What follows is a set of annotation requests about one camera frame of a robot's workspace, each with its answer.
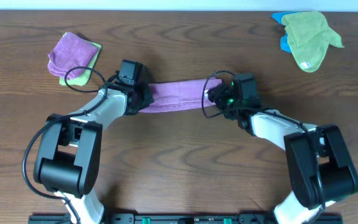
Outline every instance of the folded purple cloth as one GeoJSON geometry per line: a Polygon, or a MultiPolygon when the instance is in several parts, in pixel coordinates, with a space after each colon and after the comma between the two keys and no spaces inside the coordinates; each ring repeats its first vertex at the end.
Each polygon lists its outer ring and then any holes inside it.
{"type": "MultiPolygon", "coordinates": [[[[149,84],[154,103],[150,104],[148,108],[140,110],[140,112],[159,113],[201,108],[201,93],[204,83],[205,79],[149,84]]],[[[212,78],[206,85],[206,90],[214,88],[221,83],[221,79],[212,78]]],[[[212,105],[214,103],[210,102],[204,95],[204,107],[212,105]]]]}
{"type": "MultiPolygon", "coordinates": [[[[71,32],[67,32],[59,40],[56,47],[52,50],[48,57],[49,72],[58,77],[64,77],[69,69],[84,66],[86,67],[98,48],[83,40],[71,32]]],[[[68,75],[68,79],[73,79],[80,76],[84,72],[83,69],[77,69],[68,75]]]]}

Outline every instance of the green cloth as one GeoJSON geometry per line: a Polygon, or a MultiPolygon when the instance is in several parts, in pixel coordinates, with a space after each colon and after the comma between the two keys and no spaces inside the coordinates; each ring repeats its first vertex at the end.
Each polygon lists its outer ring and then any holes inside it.
{"type": "MultiPolygon", "coordinates": [[[[98,59],[98,55],[99,55],[100,49],[102,48],[102,45],[94,43],[94,42],[90,42],[90,41],[88,41],[88,42],[93,44],[95,47],[97,47],[99,49],[97,51],[97,53],[94,55],[94,57],[92,58],[91,62],[87,66],[88,68],[93,68],[94,64],[96,63],[96,59],[98,59]]],[[[74,79],[71,79],[71,80],[67,80],[67,83],[69,85],[83,86],[88,82],[88,80],[90,79],[90,76],[91,76],[91,71],[90,70],[84,70],[84,72],[80,76],[78,76],[78,77],[76,77],[74,79]]],[[[60,78],[59,84],[66,85],[65,79],[60,78]]]]}
{"type": "Polygon", "coordinates": [[[298,66],[305,72],[316,71],[328,45],[344,47],[341,36],[333,31],[320,12],[298,12],[283,16],[288,44],[298,66]]]}

